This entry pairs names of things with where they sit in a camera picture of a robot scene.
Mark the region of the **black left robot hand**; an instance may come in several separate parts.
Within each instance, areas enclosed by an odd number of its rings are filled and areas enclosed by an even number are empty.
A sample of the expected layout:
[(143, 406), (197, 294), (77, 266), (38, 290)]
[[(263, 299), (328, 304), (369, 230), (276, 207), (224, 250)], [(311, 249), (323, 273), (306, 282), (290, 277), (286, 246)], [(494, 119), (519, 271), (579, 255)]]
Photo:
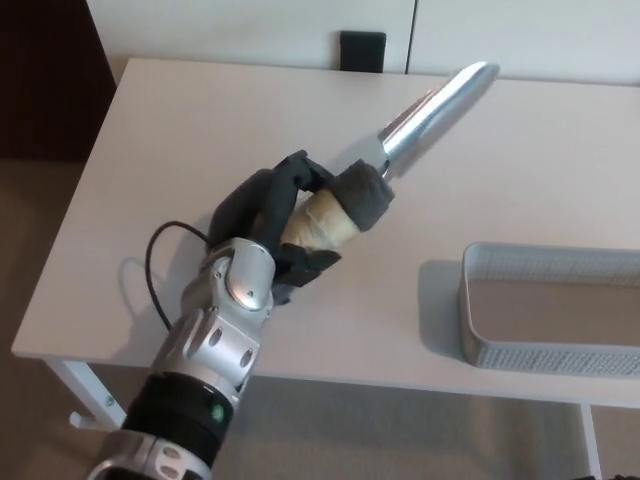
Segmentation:
[(277, 306), (331, 268), (341, 255), (333, 250), (308, 251), (282, 242), (298, 193), (315, 193), (333, 175), (300, 150), (272, 169), (260, 169), (246, 179), (214, 211), (209, 225), (208, 248), (213, 250), (232, 238), (253, 240), (264, 246), (276, 264), (272, 293)]

